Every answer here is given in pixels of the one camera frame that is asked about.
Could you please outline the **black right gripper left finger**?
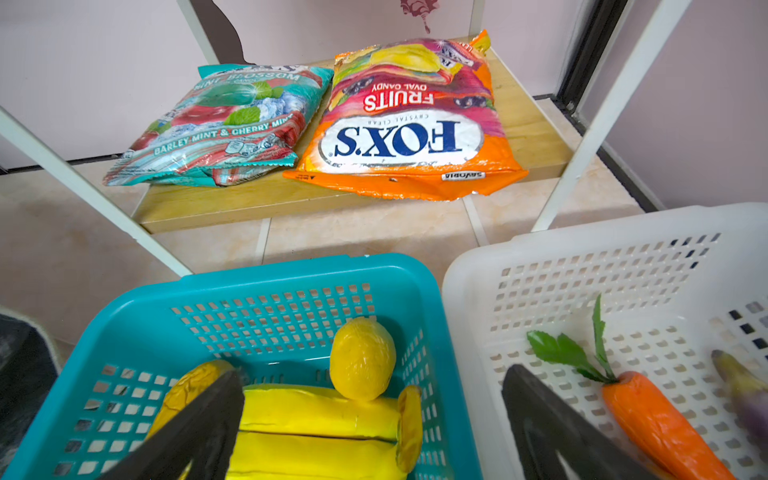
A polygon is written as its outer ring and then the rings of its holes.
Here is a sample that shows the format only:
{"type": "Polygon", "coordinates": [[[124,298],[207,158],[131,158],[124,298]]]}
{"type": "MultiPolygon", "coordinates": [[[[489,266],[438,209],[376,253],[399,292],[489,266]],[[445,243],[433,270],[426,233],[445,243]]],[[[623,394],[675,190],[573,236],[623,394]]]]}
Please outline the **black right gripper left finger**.
{"type": "Polygon", "coordinates": [[[244,407],[239,375],[228,371],[102,479],[223,479],[244,407]]]}

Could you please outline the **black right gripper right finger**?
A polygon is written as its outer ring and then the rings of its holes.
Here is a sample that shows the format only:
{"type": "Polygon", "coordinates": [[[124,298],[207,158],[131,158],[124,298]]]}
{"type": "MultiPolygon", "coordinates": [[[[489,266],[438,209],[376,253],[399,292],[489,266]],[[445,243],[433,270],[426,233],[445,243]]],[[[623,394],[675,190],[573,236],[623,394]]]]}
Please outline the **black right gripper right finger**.
{"type": "Polygon", "coordinates": [[[511,366],[502,397],[526,479],[654,479],[525,366],[511,366]]]}

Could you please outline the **cream canvas grocery bag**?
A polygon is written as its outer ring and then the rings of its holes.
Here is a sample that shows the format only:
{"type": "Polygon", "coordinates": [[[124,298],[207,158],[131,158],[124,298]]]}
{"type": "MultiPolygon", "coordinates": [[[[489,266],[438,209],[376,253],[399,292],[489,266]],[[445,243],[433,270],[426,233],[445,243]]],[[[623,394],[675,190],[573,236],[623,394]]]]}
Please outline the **cream canvas grocery bag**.
{"type": "Polygon", "coordinates": [[[5,472],[61,371],[40,329],[1,309],[1,471],[5,472]]]}

